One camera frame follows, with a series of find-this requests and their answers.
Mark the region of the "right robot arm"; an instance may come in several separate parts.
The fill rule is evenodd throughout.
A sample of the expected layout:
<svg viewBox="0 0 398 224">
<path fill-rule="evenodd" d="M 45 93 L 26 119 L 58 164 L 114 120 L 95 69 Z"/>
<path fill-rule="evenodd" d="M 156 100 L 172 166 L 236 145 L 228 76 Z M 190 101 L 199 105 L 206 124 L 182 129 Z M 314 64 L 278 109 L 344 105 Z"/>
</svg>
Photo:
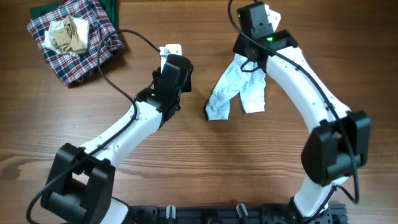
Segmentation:
<svg viewBox="0 0 398 224">
<path fill-rule="evenodd" d="M 298 42 L 277 30 L 278 18 L 261 1 L 241 7 L 232 19 L 238 31 L 234 52 L 257 64 L 274 79 L 302 115 L 309 137 L 301 154 L 306 173 L 288 203 L 236 207 L 238 223 L 346 223 L 346 208 L 332 203 L 335 192 L 353 180 L 359 202 L 358 169 L 368 160 L 370 117 L 353 112 L 322 83 L 307 63 Z"/>
</svg>

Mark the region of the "light blue striped baby pants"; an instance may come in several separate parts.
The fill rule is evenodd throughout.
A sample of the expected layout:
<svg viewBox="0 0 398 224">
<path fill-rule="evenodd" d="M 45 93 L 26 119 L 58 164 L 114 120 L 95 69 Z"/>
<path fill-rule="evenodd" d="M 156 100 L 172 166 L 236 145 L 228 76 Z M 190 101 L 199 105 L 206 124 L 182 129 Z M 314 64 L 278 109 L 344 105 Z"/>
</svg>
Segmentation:
<svg viewBox="0 0 398 224">
<path fill-rule="evenodd" d="M 218 80 L 205 107 L 208 120 L 227 120 L 230 100 L 240 96 L 245 113 L 265 111 L 266 74 L 246 57 L 236 54 Z"/>
</svg>

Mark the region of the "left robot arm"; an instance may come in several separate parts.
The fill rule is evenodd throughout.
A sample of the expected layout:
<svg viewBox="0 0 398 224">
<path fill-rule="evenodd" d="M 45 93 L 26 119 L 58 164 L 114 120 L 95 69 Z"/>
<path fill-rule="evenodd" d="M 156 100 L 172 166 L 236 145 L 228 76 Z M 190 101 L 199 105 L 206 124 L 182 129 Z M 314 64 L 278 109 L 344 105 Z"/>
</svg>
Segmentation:
<svg viewBox="0 0 398 224">
<path fill-rule="evenodd" d="M 133 222 L 130 206 L 112 196 L 116 169 L 180 109 L 193 65 L 171 54 L 159 72 L 117 123 L 80 147 L 66 143 L 57 151 L 40 199 L 42 208 L 68 223 Z"/>
</svg>

